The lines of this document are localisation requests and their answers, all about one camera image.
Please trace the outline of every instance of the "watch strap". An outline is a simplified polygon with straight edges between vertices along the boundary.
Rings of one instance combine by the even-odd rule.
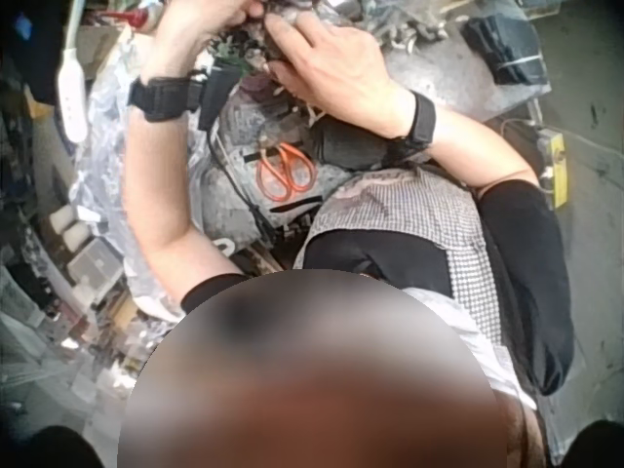
[[[130,88],[128,104],[138,107],[147,122],[179,118],[187,110],[197,110],[203,83],[184,78],[152,78],[143,85],[137,78]]]
[[[416,111],[406,141],[409,146],[422,151],[433,141],[436,129],[436,106],[431,99],[422,94],[416,92],[413,94],[416,97]]]

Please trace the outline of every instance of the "black arm sleeve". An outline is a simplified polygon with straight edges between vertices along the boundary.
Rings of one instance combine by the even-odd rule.
[[[200,283],[193,288],[182,300],[182,310],[190,314],[196,307],[199,307],[211,297],[247,281],[249,278],[243,275],[228,274],[219,275]]]
[[[531,383],[550,395],[563,385],[574,351],[569,281],[557,218],[541,191],[521,180],[496,185],[479,208],[517,299],[517,307],[503,309],[511,315],[503,321],[522,336],[525,355],[519,361]]]

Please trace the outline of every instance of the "scissors handle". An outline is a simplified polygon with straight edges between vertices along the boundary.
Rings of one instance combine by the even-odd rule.
[[[314,163],[310,161],[305,154],[303,154],[297,148],[288,143],[280,144],[278,150],[280,152],[282,161],[285,161],[284,166],[286,167],[286,178],[289,180],[291,189],[295,192],[307,192],[308,190],[310,190],[316,183],[317,177],[317,169]],[[303,166],[305,166],[309,174],[309,180],[304,185],[298,185],[294,181],[294,161],[297,159],[303,164]]]
[[[280,171],[273,167],[266,156],[266,151],[260,151],[261,159],[258,163],[256,171],[256,182],[258,188],[266,198],[276,203],[284,203],[290,200],[293,192],[307,192],[314,186],[317,178],[317,169],[314,163],[312,163],[312,161],[310,161],[305,154],[287,143],[281,143],[278,146],[278,154],[280,156]],[[310,175],[308,182],[304,185],[299,185],[294,181],[293,166],[294,161],[297,159],[301,161]],[[284,195],[275,195],[267,189],[264,184],[264,170],[267,170],[270,174],[272,174],[278,180],[280,185],[284,187]]]

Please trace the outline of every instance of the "wire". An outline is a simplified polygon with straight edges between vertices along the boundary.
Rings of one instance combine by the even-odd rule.
[[[78,34],[78,26],[80,19],[85,10],[86,0],[74,0],[71,4],[71,13],[69,14],[69,24],[67,25],[67,33],[65,35],[65,49],[76,48],[76,35]]]
[[[622,153],[622,151],[619,151],[616,148],[612,148],[610,146],[604,146],[602,144],[596,143],[595,141],[592,141],[588,138],[586,138],[585,136],[579,135],[575,132],[572,132],[570,130],[566,130],[566,129],[560,129],[559,127],[555,127],[554,125],[549,125],[549,124],[540,124],[538,125],[535,121],[530,120],[530,119],[506,119],[503,121],[503,123],[500,125],[500,135],[502,137],[505,137],[505,131],[507,129],[507,125],[511,124],[511,123],[523,123],[523,124],[527,124],[530,127],[542,127],[545,129],[550,129],[550,130],[554,130],[555,132],[561,132],[562,134],[566,134],[570,137],[574,137],[576,139],[578,139],[579,141],[582,141],[583,143],[587,144],[588,146],[591,146],[595,149],[600,149],[601,151],[607,152],[607,153],[611,153],[614,154],[615,156],[618,156],[619,158],[624,159],[624,153]]]
[[[216,139],[219,145],[219,148],[221,152],[223,153],[223,157],[225,157],[227,155],[227,151],[225,150],[225,146],[223,145],[223,142],[221,141],[221,138],[218,136],[217,133],[214,134],[214,139]],[[216,165],[218,166],[218,168],[221,169],[221,171],[225,174],[225,176],[227,177],[227,180],[230,182],[230,185],[234,189],[234,192],[236,193],[236,195],[238,195],[238,197],[243,201],[243,203],[247,205],[247,208],[252,213],[255,227],[257,227],[257,230],[259,231],[260,236],[262,236],[262,239],[264,239],[267,243],[273,244],[275,242],[275,237],[276,237],[276,232],[275,232],[275,229],[273,228],[273,225],[269,222],[266,216],[262,214],[262,212],[260,211],[260,207],[254,204],[249,198],[247,198],[243,194],[238,184],[234,180],[234,177],[232,176],[232,174],[229,173],[229,171],[227,171],[227,169],[225,168],[225,165],[221,162],[218,155],[216,154],[210,132],[207,132],[206,140],[208,142],[208,149],[210,150],[211,155],[213,156],[212,160],[216,162]]]

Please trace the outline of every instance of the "black smartwatch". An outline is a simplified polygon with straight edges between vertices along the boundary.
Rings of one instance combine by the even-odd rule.
[[[436,129],[436,106],[429,98],[412,92],[416,96],[416,111],[411,129],[405,138],[397,138],[393,141],[407,149],[420,152],[427,149],[433,141],[433,133]]]
[[[130,87],[128,105],[138,107],[147,122],[174,120],[200,104],[203,83],[184,78],[152,78],[147,85],[136,78]]]

